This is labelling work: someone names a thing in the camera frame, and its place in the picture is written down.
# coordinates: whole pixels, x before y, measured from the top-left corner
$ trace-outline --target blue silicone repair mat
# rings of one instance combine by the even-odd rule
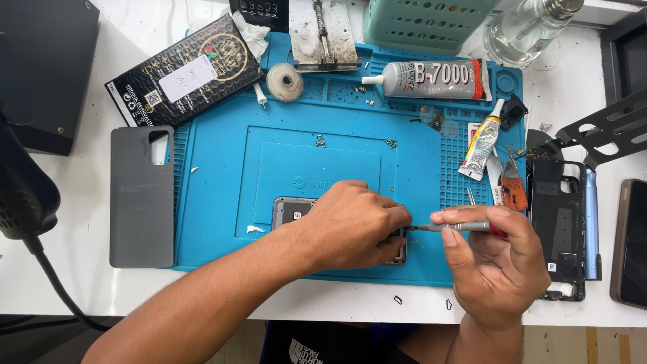
[[[285,62],[288,34],[270,33],[261,66]],[[467,124],[481,122],[493,102],[384,98],[379,86],[354,92],[362,76],[381,74],[389,62],[456,58],[357,44],[363,59],[357,71],[304,74],[303,95],[290,104],[256,102],[253,90],[238,94],[179,128],[175,138],[177,183],[175,265],[192,270],[258,239],[271,228],[274,199],[319,198],[342,179],[364,179],[369,187],[405,204],[414,224],[429,222],[439,209],[468,205],[471,188],[477,203],[492,204],[488,178],[474,181],[457,173],[468,148]],[[521,71],[488,63],[490,87],[497,98],[522,97]],[[366,104],[373,100],[374,105]],[[420,104],[442,110],[458,123],[456,138],[443,137],[420,122]],[[318,136],[326,148],[315,147]],[[396,140],[391,148],[385,139]],[[501,131],[505,145],[523,149],[523,122]],[[523,159],[517,164],[524,171]],[[247,232],[251,225],[266,230]],[[309,278],[450,287],[452,276],[440,234],[415,231],[401,267],[378,266],[326,271]]]

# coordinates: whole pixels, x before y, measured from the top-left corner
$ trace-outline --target black cable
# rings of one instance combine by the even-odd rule
[[[15,334],[16,332],[33,330],[35,328],[61,326],[61,325],[73,324],[77,322],[79,322],[79,320],[77,318],[74,318],[74,319],[67,319],[67,320],[45,321],[43,323],[34,323],[34,324],[26,324],[23,326],[3,328],[3,329],[0,329],[0,336]]]
[[[40,263],[43,271],[45,271],[47,279],[49,279],[49,282],[52,284],[54,291],[56,291],[58,297],[61,298],[61,301],[63,301],[63,303],[70,309],[72,314],[74,314],[74,316],[79,321],[86,324],[89,328],[104,332],[110,330],[110,326],[105,326],[100,323],[94,322],[92,319],[90,319],[90,317],[86,316],[81,311],[81,309],[79,309],[76,303],[74,303],[70,295],[67,294],[65,288],[61,284],[61,281],[58,280],[58,276],[56,275],[52,264],[49,262],[49,259],[47,259],[47,256],[45,255],[43,244],[41,244],[40,239],[38,237],[27,238],[24,239],[23,242],[27,246],[29,253],[32,253],[36,257],[36,260],[38,260],[38,262]]]
[[[1,323],[0,328],[6,328],[6,327],[10,327],[10,326],[15,326],[17,324],[24,323],[25,321],[29,321],[29,320],[33,319],[34,317],[36,317],[36,315],[22,316],[22,317],[20,317],[18,319],[7,321],[5,323]]]

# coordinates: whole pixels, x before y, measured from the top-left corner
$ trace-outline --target hand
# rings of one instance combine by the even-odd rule
[[[505,207],[451,207],[431,215],[433,223],[488,221],[507,239],[471,232],[468,245],[453,229],[441,232],[459,304],[479,324],[495,330],[519,325],[521,315],[551,284],[539,236],[528,218]]]
[[[363,181],[335,183],[295,222],[304,258],[314,271],[369,268],[393,260],[406,239],[387,236],[411,225],[411,214],[390,198],[367,189]]]

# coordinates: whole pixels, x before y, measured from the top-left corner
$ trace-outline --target fingernail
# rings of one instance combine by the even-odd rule
[[[458,245],[456,236],[454,236],[454,232],[450,228],[445,227],[441,231],[441,235],[443,237],[443,244],[445,247],[455,247],[456,245]]]
[[[496,216],[510,216],[510,210],[499,209],[498,207],[488,207],[488,210]]]

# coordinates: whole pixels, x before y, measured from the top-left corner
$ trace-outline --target green plastic basket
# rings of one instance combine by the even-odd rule
[[[364,41],[455,56],[500,2],[370,0],[364,9]]]

